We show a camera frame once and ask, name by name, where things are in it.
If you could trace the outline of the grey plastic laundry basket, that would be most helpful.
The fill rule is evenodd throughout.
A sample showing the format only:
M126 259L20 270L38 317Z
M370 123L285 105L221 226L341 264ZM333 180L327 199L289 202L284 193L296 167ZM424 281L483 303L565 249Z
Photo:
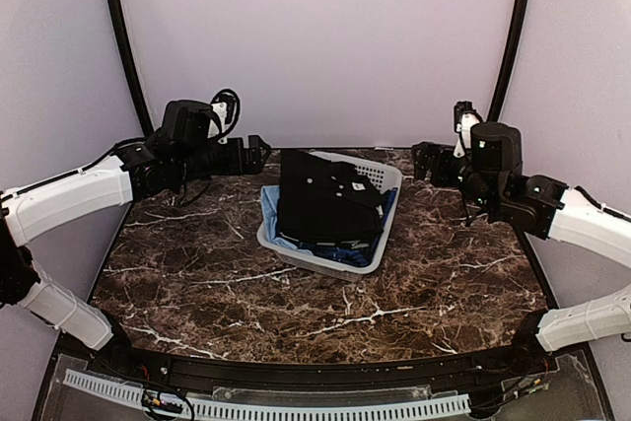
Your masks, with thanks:
M356 268L343 263L314 256L308 250L292 250L276 246L267 240L264 234L263 222L257 230L258 242L263 247L274 251L280 260L288 265L295 265L303 269L308 269L316 273L321 273L348 282L356 282L362 277L375 272L381 264L402 187L402 173L399 169L393 166L368 159L324 151L312 151L307 153L314 154L320 158L330 161L344 161L353 164L358 174L366 176L382 194L393 187L398 188L397 197L394 199L393 207L387 217L386 226L381 233L381 238L372 263L365 268Z

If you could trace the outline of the black long sleeve shirt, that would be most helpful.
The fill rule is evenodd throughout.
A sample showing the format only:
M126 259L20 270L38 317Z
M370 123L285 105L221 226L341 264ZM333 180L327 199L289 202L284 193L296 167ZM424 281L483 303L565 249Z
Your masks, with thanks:
M277 232L304 244L370 244L383 232L386 196L353 164L300 150L280 154Z

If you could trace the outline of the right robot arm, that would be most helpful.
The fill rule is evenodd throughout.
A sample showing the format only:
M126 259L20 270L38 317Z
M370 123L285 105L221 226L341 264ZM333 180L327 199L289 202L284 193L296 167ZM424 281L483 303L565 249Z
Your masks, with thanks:
M500 122L458 127L454 146L421 142L412 147L414 175L457 189L489 222L542 240L579 246L624 266L630 264L630 217L596 201L581 186L522 172L522 135ZM619 335L630 338L630 289L568 308L525 317L503 355L514 376L526 374L541 353Z

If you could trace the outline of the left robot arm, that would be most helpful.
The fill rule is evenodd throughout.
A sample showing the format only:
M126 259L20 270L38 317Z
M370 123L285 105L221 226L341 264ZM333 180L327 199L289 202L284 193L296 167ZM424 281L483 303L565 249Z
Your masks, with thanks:
M229 89L211 102L171 101L147 138L114 144L93 162L1 194L1 303L19 306L100 352L119 378L139 369L125 333L102 311L76 297L35 264L28 245L39 236L95 212L184 191L215 175L257 175L270 146L259 136L233 136L241 101Z

